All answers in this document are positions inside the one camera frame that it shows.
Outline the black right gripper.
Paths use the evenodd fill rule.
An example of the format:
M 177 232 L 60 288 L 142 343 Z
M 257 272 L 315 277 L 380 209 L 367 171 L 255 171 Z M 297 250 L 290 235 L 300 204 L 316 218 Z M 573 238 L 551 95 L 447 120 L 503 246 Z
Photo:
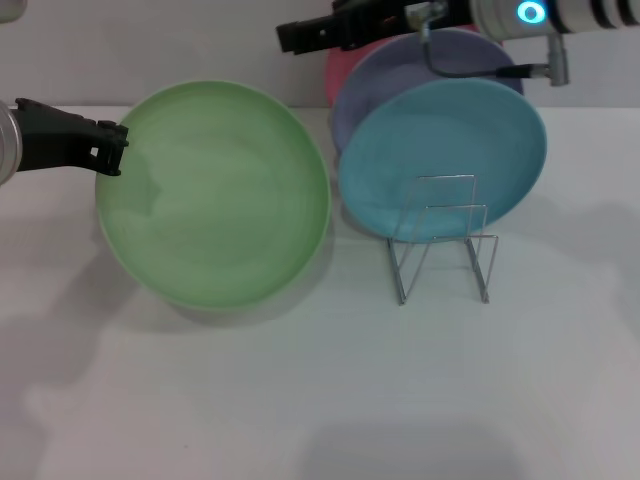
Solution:
M 339 47 L 354 50 L 378 40 L 419 30 L 474 24 L 469 1 L 333 1 L 333 15 L 276 27 L 281 50 L 303 54 Z

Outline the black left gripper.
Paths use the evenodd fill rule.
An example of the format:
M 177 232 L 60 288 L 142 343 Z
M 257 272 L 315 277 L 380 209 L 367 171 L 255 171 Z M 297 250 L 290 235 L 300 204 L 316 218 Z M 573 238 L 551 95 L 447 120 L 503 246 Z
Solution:
M 14 117 L 22 140 L 19 172 L 77 167 L 111 177 L 121 175 L 120 162 L 129 145 L 126 126 L 110 120 L 96 122 L 26 98 L 18 98 L 16 104 Z M 99 146 L 98 127 L 111 144 Z

